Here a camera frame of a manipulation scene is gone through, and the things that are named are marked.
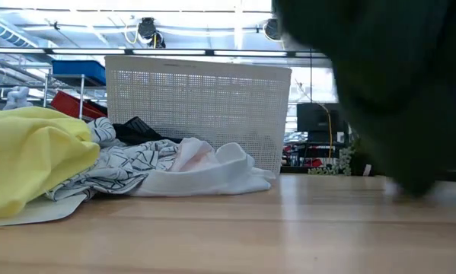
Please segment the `black monitor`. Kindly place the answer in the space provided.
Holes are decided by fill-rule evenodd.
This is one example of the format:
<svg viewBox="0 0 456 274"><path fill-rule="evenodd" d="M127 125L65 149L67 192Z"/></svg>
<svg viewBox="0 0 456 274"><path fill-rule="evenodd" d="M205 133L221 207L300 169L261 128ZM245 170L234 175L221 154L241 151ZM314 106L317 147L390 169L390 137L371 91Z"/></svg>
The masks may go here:
<svg viewBox="0 0 456 274"><path fill-rule="evenodd" d="M339 132L345 132L344 118L337 103L302 103L296 106L297 132L306 132L310 142L337 141Z"/></svg>

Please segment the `white black-lined patterned garment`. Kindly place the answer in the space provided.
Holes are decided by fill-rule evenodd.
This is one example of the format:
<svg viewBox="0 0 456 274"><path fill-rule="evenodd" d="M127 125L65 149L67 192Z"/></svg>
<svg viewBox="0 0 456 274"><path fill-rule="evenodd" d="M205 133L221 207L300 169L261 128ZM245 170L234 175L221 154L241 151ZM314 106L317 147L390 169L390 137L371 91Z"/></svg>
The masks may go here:
<svg viewBox="0 0 456 274"><path fill-rule="evenodd" d="M150 173L169 170L179 148L167 139L128 146L116 137L116 130L106 117L94 119L87 126L93 142L100 146L98 159L46 191L48 199L59 201L81 194L91 199L96 193L129 193L144 183Z"/></svg>

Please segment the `white perforated laundry basket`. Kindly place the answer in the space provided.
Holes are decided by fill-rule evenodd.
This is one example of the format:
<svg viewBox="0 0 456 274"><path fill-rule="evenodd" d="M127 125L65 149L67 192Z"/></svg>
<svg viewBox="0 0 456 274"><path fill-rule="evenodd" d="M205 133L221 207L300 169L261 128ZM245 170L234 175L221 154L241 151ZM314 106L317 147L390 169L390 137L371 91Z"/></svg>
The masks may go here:
<svg viewBox="0 0 456 274"><path fill-rule="evenodd" d="M105 71L112 122L137 116L165 137L236 142L258 168L279 174L291 69L106 56Z"/></svg>

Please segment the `blue plastic bin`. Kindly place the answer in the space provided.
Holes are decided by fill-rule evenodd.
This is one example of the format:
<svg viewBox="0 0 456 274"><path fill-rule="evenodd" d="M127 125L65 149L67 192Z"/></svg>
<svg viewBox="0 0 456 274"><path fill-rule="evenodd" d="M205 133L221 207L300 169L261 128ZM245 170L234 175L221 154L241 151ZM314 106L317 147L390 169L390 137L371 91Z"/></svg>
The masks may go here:
<svg viewBox="0 0 456 274"><path fill-rule="evenodd" d="M85 86L104 86L105 67L92 60L54 60L53 77L71 86L81 85L81 75L85 76Z"/></svg>

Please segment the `ceiling light track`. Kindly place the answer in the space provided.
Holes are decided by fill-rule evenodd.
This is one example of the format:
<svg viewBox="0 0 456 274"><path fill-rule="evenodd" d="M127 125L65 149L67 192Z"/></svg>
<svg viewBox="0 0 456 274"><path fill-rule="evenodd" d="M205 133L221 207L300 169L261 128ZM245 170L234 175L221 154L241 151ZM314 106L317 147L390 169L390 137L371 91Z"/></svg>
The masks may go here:
<svg viewBox="0 0 456 274"><path fill-rule="evenodd" d="M0 47L0 54L49 54L49 55L137 55L137 56L216 56L216 57L268 57L325 59L323 53L309 51L223 50L223 49L62 49L62 48L7 48Z"/></svg>

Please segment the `yellow garment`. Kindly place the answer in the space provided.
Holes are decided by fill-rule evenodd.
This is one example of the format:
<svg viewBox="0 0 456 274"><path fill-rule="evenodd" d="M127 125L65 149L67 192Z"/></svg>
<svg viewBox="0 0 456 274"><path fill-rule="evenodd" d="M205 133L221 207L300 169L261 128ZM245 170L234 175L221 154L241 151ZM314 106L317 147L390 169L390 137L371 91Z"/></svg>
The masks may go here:
<svg viewBox="0 0 456 274"><path fill-rule="evenodd" d="M42 107L0 110L0 218L91 167L99 153L80 119Z"/></svg>

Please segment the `cluttered low shelf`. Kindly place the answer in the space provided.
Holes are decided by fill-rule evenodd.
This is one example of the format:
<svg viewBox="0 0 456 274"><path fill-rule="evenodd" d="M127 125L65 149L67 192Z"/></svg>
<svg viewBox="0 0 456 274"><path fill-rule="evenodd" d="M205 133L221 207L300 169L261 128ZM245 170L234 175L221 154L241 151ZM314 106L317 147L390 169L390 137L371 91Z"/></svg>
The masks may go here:
<svg viewBox="0 0 456 274"><path fill-rule="evenodd" d="M282 149L282 174L341 174L341 151L347 148L335 142L290 142Z"/></svg>

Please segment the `red plastic bin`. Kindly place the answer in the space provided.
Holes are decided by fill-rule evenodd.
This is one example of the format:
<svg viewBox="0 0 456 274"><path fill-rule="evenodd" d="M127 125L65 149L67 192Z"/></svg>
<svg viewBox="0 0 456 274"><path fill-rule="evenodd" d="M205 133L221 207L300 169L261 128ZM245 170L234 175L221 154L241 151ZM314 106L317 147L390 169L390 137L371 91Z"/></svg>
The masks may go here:
<svg viewBox="0 0 456 274"><path fill-rule="evenodd" d="M58 91L51 101L51 106L59 112L78 118L80 99L63 91ZM83 100L82 116L92 119L107 117L107 108L91 100Z"/></svg>

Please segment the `dark green buttoned garment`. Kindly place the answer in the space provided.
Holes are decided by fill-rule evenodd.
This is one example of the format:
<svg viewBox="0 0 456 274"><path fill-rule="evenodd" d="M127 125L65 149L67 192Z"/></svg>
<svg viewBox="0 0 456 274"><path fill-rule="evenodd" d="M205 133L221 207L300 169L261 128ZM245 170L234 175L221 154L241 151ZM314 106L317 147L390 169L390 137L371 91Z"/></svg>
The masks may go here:
<svg viewBox="0 0 456 274"><path fill-rule="evenodd" d="M456 168L456 0L273 0L332 64L350 126L409 196Z"/></svg>

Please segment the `plain white garment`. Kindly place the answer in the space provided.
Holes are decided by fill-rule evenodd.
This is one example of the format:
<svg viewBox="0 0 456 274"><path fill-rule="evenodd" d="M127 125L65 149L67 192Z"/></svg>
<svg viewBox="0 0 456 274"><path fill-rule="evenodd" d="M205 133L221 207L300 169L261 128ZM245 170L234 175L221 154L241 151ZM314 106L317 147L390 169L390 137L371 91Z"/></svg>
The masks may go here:
<svg viewBox="0 0 456 274"><path fill-rule="evenodd" d="M129 195L238 195L269 190L275 178L271 170L255 167L255 160L235 142L214 149L208 142L187 138L170 168L153 170Z"/></svg>

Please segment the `black garment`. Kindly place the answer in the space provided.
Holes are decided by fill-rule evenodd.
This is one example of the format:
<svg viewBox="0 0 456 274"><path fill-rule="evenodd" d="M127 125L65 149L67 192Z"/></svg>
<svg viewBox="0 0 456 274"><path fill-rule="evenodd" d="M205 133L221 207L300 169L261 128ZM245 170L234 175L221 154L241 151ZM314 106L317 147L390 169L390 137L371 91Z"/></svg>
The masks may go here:
<svg viewBox="0 0 456 274"><path fill-rule="evenodd" d="M124 124L114 123L116 137L127 145L140 145L145 142L170 140L180 144L182 139L165 137L158 134L143 120L135 116Z"/></svg>

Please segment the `flat white sheet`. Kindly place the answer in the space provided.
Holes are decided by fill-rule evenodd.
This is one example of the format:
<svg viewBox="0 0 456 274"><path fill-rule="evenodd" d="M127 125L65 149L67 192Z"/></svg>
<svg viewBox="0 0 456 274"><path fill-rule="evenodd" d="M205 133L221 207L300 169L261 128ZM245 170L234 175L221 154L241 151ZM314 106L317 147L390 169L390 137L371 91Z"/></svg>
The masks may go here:
<svg viewBox="0 0 456 274"><path fill-rule="evenodd" d="M23 208L17 215L0 218L0 226L26 225L55 221L70 216L87 198L85 194L70 196L59 201L39 197Z"/></svg>

